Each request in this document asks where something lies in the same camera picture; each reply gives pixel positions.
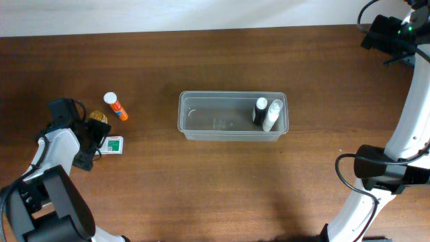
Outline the dark bottle white cap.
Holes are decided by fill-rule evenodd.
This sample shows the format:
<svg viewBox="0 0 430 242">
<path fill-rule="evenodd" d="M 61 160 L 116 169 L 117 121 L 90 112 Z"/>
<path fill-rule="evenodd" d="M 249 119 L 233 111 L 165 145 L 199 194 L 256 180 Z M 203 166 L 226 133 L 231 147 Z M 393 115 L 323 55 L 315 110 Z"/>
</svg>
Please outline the dark bottle white cap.
<svg viewBox="0 0 430 242">
<path fill-rule="evenodd" d="M 261 125 L 264 122 L 267 113 L 268 100 L 260 97 L 253 108 L 252 120 L 255 125 Z"/>
</svg>

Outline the white spray bottle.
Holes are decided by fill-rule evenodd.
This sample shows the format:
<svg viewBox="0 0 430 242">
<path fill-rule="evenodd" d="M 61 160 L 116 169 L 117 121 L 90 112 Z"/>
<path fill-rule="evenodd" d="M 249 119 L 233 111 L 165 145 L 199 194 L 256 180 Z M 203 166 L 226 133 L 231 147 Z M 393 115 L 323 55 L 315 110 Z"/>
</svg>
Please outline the white spray bottle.
<svg viewBox="0 0 430 242">
<path fill-rule="evenodd" d="M 275 99 L 266 113 L 266 117 L 262 124 L 262 128 L 265 132 L 269 132 L 277 119 L 279 118 L 280 112 L 284 106 L 284 103 L 280 99 Z"/>
</svg>

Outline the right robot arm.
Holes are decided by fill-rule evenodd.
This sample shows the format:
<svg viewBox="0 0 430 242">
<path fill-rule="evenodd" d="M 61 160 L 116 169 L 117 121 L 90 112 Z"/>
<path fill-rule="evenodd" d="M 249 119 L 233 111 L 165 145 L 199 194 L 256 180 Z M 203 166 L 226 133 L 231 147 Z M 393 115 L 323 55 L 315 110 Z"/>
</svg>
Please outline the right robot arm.
<svg viewBox="0 0 430 242">
<path fill-rule="evenodd" d="M 335 172 L 351 193 L 318 241 L 363 241 L 380 213 L 405 188 L 429 185 L 429 1 L 410 0 L 404 19 L 377 15 L 365 29 L 361 47 L 413 66 L 413 79 L 400 120 L 384 148 L 362 145 L 339 155 Z"/>
</svg>

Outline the white green medicine box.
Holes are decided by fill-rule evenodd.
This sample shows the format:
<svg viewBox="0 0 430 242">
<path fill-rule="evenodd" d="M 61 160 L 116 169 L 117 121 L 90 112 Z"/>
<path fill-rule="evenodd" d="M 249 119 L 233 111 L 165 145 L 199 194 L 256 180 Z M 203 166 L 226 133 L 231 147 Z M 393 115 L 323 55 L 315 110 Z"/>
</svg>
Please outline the white green medicine box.
<svg viewBox="0 0 430 242">
<path fill-rule="evenodd" d="M 124 149 L 124 138 L 122 136 L 108 136 L 105 138 L 99 151 L 102 155 L 120 155 Z"/>
</svg>

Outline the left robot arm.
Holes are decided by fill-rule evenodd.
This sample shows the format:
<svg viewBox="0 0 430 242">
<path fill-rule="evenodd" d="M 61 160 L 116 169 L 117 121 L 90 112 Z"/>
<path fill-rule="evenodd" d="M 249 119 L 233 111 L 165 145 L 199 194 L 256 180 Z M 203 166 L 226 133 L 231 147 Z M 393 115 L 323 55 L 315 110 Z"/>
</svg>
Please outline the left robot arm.
<svg viewBox="0 0 430 242">
<path fill-rule="evenodd" d="M 28 170 L 1 189 L 1 217 L 17 241 L 130 242 L 95 224 L 90 208 L 71 181 L 72 167 L 91 171 L 110 125 L 88 118 L 70 98 L 50 102 L 52 121 L 41 130 Z"/>
</svg>

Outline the orange tube white cap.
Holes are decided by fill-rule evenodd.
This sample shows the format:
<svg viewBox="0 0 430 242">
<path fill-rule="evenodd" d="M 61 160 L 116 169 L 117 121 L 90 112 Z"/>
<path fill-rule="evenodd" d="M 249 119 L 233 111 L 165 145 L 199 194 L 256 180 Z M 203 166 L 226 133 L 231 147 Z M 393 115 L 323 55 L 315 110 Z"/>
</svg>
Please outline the orange tube white cap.
<svg viewBox="0 0 430 242">
<path fill-rule="evenodd" d="M 123 108 L 121 103 L 119 102 L 118 97 L 114 92 L 107 92 L 103 96 L 103 100 L 106 104 L 108 104 L 110 106 L 110 108 L 115 112 L 116 116 L 120 120 L 125 121 L 128 119 L 127 112 L 125 111 L 125 109 Z"/>
</svg>

